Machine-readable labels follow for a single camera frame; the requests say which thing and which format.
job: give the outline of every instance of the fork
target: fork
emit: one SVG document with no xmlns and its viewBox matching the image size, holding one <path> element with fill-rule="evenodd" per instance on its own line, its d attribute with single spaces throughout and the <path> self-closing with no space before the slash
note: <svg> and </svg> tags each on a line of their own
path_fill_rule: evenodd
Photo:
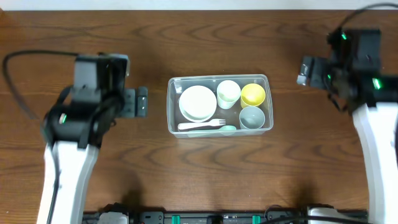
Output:
<svg viewBox="0 0 398 224">
<path fill-rule="evenodd" d="M 179 130 L 186 130 L 186 129 L 191 129 L 191 128 L 199 128 L 203 126 L 224 126 L 226 124 L 226 121 L 224 119 L 212 119 L 209 122 L 203 122 L 203 123 L 180 123 L 178 124 L 178 129 Z"/>
</svg>

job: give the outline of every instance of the white cup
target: white cup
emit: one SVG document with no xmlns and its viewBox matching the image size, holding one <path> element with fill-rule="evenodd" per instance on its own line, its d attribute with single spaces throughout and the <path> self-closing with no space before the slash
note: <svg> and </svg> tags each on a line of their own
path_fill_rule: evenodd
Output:
<svg viewBox="0 0 398 224">
<path fill-rule="evenodd" d="M 266 122 L 264 112 L 257 106 L 248 106 L 243 108 L 239 114 L 239 123 L 241 129 L 258 129 L 262 128 Z"/>
<path fill-rule="evenodd" d="M 221 82 L 217 87 L 217 104 L 220 108 L 230 109 L 241 97 L 241 87 L 231 80 Z"/>
</svg>

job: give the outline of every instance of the white bowl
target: white bowl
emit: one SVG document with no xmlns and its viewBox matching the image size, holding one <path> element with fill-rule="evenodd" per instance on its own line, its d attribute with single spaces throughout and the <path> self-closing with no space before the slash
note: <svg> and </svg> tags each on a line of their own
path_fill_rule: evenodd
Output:
<svg viewBox="0 0 398 224">
<path fill-rule="evenodd" d="M 217 109 L 217 99 L 209 88 L 191 86 L 181 94 L 178 105 L 185 118 L 199 123 L 214 115 Z"/>
</svg>

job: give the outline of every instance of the brown tabletop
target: brown tabletop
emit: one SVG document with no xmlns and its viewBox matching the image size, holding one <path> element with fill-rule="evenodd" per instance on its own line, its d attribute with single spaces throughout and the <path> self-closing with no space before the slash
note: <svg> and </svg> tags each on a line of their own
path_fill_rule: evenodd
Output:
<svg viewBox="0 0 398 224">
<path fill-rule="evenodd" d="M 304 55 L 326 57 L 325 37 L 345 11 L 4 12 L 0 57 L 25 49 L 127 54 L 127 87 L 147 86 L 149 115 L 119 120 L 103 140 L 86 210 L 125 201 L 166 210 L 264 210 L 327 203 L 366 208 L 359 139 L 326 93 L 298 86 Z M 383 31 L 383 72 L 398 73 L 398 14 L 373 11 L 351 25 Z M 12 79 L 41 117 L 73 83 L 74 58 L 30 55 Z M 274 127 L 262 136 L 176 139 L 167 129 L 172 77 L 263 73 Z M 0 81 L 0 223 L 35 223 L 44 180 L 39 121 Z"/>
</svg>

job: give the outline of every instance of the plastic container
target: plastic container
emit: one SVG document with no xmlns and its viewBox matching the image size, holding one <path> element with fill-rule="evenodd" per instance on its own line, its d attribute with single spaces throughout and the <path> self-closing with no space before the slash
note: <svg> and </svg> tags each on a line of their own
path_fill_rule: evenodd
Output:
<svg viewBox="0 0 398 224">
<path fill-rule="evenodd" d="M 233 125 L 237 128 L 235 131 L 204 131 L 204 132 L 189 132 L 189 131 L 178 131 L 177 125 L 179 123 L 190 122 L 181 114 L 178 101 L 181 94 L 187 88 L 194 85 L 201 85 L 209 88 L 213 93 L 217 94 L 217 86 L 225 80 L 232 80 L 236 82 L 241 89 L 250 83 L 257 83 L 264 88 L 266 91 L 266 100 L 259 106 L 266 116 L 266 122 L 262 128 L 259 129 L 240 129 L 239 125 L 239 114 L 242 110 L 240 103 L 227 110 L 221 109 L 217 106 L 216 112 L 209 119 L 219 118 L 225 119 L 226 125 Z M 176 138 L 211 138 L 211 137 L 224 137 L 224 136 L 247 136 L 263 134 L 270 130 L 274 125 L 274 116 L 272 114 L 272 98 L 269 89 L 268 79 L 262 74 L 250 74 L 250 75 L 214 75 L 214 76 L 202 76 L 202 77 L 177 77 L 169 80 L 169 86 L 167 88 L 167 125 L 170 133 L 174 134 Z"/>
</svg>

